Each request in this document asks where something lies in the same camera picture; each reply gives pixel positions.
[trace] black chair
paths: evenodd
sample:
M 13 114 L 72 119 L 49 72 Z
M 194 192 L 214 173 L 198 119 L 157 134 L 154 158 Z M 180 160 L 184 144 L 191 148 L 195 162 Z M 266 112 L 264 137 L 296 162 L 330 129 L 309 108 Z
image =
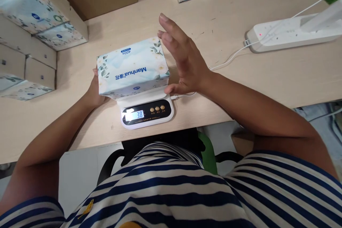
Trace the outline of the black chair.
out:
M 196 155 L 202 157 L 201 152 L 205 151 L 206 147 L 203 142 L 198 138 L 198 132 L 196 128 L 190 128 L 165 134 L 153 135 L 144 138 L 134 139 L 123 141 L 122 146 L 123 149 L 116 150 L 113 152 L 106 162 L 104 163 L 99 178 L 97 180 L 97 185 L 102 183 L 104 180 L 110 177 L 113 166 L 116 160 L 123 156 L 124 159 L 121 163 L 121 166 L 127 165 L 135 155 L 137 155 L 146 145 L 149 145 L 155 141 L 162 141 L 165 143 L 170 143 L 179 147 L 182 147 L 186 150 L 189 150 Z M 218 163 L 221 163 L 225 160 L 232 160 L 235 162 L 239 162 L 243 159 L 243 156 L 235 153 L 235 152 L 223 152 L 215 156 L 215 160 Z

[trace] striped shirt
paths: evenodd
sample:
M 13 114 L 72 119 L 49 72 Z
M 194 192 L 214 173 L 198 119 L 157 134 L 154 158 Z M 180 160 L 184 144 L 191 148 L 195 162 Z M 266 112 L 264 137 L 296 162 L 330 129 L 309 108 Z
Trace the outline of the striped shirt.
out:
M 342 186 L 299 158 L 254 151 L 228 175 L 203 169 L 195 154 L 146 146 L 65 218 L 50 197 L 0 217 L 1 228 L 342 227 Z

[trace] wooden desk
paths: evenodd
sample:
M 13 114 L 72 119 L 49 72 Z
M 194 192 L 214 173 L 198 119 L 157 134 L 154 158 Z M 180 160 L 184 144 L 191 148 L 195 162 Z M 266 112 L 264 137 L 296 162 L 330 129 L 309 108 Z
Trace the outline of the wooden desk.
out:
M 98 55 L 155 36 L 160 12 L 174 19 L 193 38 L 207 64 L 223 63 L 243 45 L 255 24 L 293 16 L 317 0 L 140 0 L 87 21 L 89 43 L 58 53 L 57 90 L 21 102 L 0 99 L 0 163 L 16 161 L 30 141 L 74 104 L 87 90 Z M 322 11 L 321 2 L 308 13 Z M 176 81 L 175 61 L 164 48 Z M 245 49 L 232 64 L 218 70 L 294 108 L 342 98 L 342 40 L 279 52 L 253 54 Z M 116 102 L 97 109 L 85 122 L 71 150 L 204 126 L 231 118 L 205 97 L 174 101 L 175 117 L 168 123 L 126 130 Z

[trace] forearm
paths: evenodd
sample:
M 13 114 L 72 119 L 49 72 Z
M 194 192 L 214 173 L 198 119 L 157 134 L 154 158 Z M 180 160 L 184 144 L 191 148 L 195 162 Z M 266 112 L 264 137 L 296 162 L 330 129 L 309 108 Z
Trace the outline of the forearm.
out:
M 82 97 L 28 145 L 21 154 L 17 167 L 59 160 L 93 109 L 94 107 L 87 104 L 85 97 Z
M 315 129 L 291 109 L 220 74 L 212 73 L 201 93 L 257 135 L 317 136 Z

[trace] hand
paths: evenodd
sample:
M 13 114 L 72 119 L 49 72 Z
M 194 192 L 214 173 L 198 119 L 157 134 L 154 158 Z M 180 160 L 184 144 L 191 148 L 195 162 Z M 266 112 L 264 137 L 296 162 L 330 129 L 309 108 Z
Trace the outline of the hand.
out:
M 105 96 L 99 95 L 99 77 L 97 67 L 93 69 L 94 77 L 90 83 L 88 91 L 82 97 L 85 103 L 92 107 L 97 108 L 104 103 Z
M 200 51 L 178 25 L 160 14 L 159 23 L 165 29 L 158 31 L 158 37 L 176 60 L 179 83 L 168 85 L 166 94 L 186 94 L 190 92 L 202 92 L 210 86 L 213 72 L 208 69 Z

